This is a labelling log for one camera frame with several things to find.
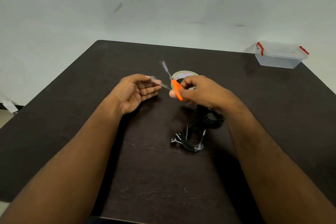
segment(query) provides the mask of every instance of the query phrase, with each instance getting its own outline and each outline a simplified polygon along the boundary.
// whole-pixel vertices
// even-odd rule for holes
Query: person's left arm
[[[73,139],[23,188],[0,223],[83,223],[98,195],[121,117],[159,89],[142,74],[123,78]]]

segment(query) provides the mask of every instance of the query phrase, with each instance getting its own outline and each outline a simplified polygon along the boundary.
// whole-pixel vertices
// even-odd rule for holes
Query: clear tape roll
[[[179,79],[182,79],[182,78],[186,78],[187,76],[191,76],[191,75],[199,75],[195,72],[192,72],[192,71],[187,71],[187,70],[182,70],[182,71],[178,71],[176,73],[174,73],[172,75],[172,78],[175,79],[175,80],[179,80]]]

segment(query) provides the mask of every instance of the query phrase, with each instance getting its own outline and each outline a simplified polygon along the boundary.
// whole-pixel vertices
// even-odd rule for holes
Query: person's right arm
[[[239,163],[266,223],[336,223],[336,208],[231,91],[204,76],[188,76],[181,86],[184,100],[225,116]]]

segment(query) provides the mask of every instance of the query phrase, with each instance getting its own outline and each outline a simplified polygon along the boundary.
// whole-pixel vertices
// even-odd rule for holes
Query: coiled black cable
[[[205,139],[205,133],[207,128],[216,129],[220,128],[224,122],[224,117],[213,111],[210,108],[198,105],[197,113],[199,114],[199,123],[189,122],[187,127],[182,131],[176,133],[171,139],[170,142],[178,142],[184,146],[188,151],[197,152],[204,149],[203,141]],[[215,119],[210,119],[208,114],[212,113],[215,116]],[[191,145],[188,142],[188,139],[191,137],[192,133],[196,133],[200,137],[200,142],[198,145]]]

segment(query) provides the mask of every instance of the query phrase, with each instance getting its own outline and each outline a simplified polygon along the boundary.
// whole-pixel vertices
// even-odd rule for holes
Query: table
[[[190,70],[232,90],[281,148],[336,204],[336,96],[304,64],[260,66],[254,55],[99,40],[0,130],[0,200],[12,201],[127,75]],[[205,150],[170,144],[193,110],[168,96],[121,122],[92,214],[143,223],[261,220],[226,125]]]

